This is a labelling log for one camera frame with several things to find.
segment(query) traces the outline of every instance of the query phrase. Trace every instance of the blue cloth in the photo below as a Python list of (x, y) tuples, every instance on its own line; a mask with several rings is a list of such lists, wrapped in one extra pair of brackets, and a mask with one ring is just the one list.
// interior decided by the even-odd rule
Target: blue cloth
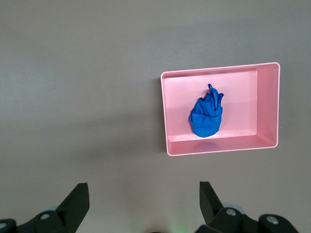
[(209, 93), (205, 98), (199, 98), (189, 116), (192, 131), (199, 137), (212, 136), (218, 132), (222, 122), (223, 108), (221, 106), (223, 93), (208, 85)]

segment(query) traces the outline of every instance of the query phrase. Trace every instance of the gray table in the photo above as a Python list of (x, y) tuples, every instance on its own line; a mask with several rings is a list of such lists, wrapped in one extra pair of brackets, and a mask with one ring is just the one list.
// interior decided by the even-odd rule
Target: gray table
[[(88, 182), (83, 232), (191, 233), (199, 181), (311, 228), (311, 2), (0, 2), (0, 219)], [(279, 145), (169, 157), (163, 71), (281, 64)]]

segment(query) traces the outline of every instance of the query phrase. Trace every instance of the blue towel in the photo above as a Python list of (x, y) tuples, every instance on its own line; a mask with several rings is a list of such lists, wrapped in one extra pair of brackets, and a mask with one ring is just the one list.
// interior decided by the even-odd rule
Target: blue towel
[(208, 87), (209, 93), (205, 98), (199, 98), (189, 116), (192, 131), (199, 137), (214, 135), (218, 132), (222, 122), (221, 102), (224, 95), (218, 94), (211, 84)]

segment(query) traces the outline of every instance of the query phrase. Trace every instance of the pink plastic bin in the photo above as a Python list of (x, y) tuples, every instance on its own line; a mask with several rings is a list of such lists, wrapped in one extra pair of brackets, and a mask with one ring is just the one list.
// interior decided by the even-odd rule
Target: pink plastic bin
[[(279, 63), (164, 72), (167, 153), (178, 156), (276, 147), (279, 81)], [(209, 83), (224, 93), (224, 111), (219, 131), (201, 138), (192, 132), (189, 115)]]

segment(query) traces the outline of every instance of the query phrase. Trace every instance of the screw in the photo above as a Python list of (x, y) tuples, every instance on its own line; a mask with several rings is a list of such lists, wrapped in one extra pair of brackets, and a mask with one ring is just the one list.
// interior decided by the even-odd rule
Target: screw
[(0, 229), (3, 229), (7, 226), (8, 224), (6, 222), (0, 223)]
[(268, 217), (266, 217), (266, 219), (267, 219), (268, 222), (270, 222), (270, 223), (272, 223), (274, 225), (278, 224), (278, 220), (275, 217), (273, 217), (273, 216), (268, 216)]
[(41, 215), (40, 220), (45, 220), (49, 217), (50, 217), (50, 214), (43, 214), (43, 215)]
[(230, 215), (230, 216), (237, 215), (237, 213), (233, 209), (227, 209), (225, 212), (227, 213), (227, 215)]

